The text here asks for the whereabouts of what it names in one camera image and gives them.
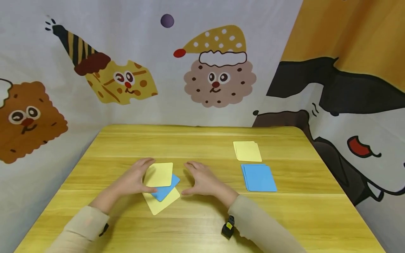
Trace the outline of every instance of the stack of blue cards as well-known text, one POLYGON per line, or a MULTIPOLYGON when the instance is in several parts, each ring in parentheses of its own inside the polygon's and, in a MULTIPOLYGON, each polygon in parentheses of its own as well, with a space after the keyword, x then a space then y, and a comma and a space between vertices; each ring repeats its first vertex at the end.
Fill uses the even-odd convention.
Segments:
POLYGON ((158 189, 158 191, 155 193, 151 193, 151 195, 153 197, 155 197, 157 200, 162 201, 179 182, 180 182, 180 179, 176 175, 173 174, 172 183, 170 186, 156 187, 156 189, 158 189))
POLYGON ((248 191, 277 191, 270 167, 266 164, 242 164, 248 191))

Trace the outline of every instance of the stack of yellow cards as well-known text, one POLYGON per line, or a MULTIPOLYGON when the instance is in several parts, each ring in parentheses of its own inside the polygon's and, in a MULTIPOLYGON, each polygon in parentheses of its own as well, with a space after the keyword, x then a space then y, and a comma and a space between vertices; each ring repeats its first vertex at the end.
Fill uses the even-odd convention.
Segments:
MULTIPOLYGON (((144 184, 149 187, 170 187, 172 185, 173 163, 152 164, 146 171, 144 184)), ((160 213, 180 197, 175 187, 168 195, 159 201, 150 193, 143 193, 149 209, 153 215, 160 213)))
POLYGON ((234 141, 236 158, 239 161, 261 162, 259 146, 254 141, 234 141))

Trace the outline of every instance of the cartoon mouth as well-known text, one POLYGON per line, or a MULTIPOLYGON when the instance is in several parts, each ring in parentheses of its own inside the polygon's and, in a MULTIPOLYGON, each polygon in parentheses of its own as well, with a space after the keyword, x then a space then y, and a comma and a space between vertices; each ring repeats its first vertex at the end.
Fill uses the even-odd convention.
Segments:
POLYGON ((21 134, 25 134, 25 132, 32 131, 32 130, 34 130, 35 128, 36 128, 36 124, 33 125, 31 128, 29 128, 29 127, 27 127, 27 126, 24 126, 23 130, 21 131, 21 134))
POLYGON ((381 157, 381 153, 374 154, 369 145, 361 143, 357 135, 350 137, 347 140, 347 146, 353 154, 361 158, 367 158, 370 156, 381 157))
POLYGON ((135 91, 129 91, 128 88, 125 89, 125 93, 133 94, 135 91))
POLYGON ((221 91, 221 89, 218 89, 217 91, 215 90, 215 88, 212 88, 209 92, 211 93, 211 92, 213 92, 213 93, 217 93, 217 92, 220 92, 221 91))

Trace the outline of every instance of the beige sleeve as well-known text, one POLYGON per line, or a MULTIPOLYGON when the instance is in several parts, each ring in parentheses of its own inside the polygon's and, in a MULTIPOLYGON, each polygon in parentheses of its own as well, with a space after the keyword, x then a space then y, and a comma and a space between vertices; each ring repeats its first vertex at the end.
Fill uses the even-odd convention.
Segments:
POLYGON ((104 229, 109 216, 85 206, 65 226, 45 253, 85 253, 104 229))
POLYGON ((242 237, 253 241, 265 253, 305 253, 305 249, 284 227, 249 198, 239 195, 229 215, 242 237))

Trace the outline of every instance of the wooden table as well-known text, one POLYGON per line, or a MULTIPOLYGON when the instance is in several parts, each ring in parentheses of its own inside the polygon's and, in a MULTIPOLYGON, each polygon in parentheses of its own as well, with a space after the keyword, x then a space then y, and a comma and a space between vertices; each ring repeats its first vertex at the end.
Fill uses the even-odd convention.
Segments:
MULTIPOLYGON (((137 159, 173 162, 179 191, 191 186, 183 163, 196 160, 255 200, 308 252, 384 252, 315 149, 298 128, 110 125, 102 129, 16 252, 43 252, 83 206, 137 159), (258 143, 278 192, 248 192, 233 141, 258 143)), ((123 198, 91 252, 260 252, 220 232, 227 210, 213 197, 182 197, 156 216, 142 194, 123 198)))

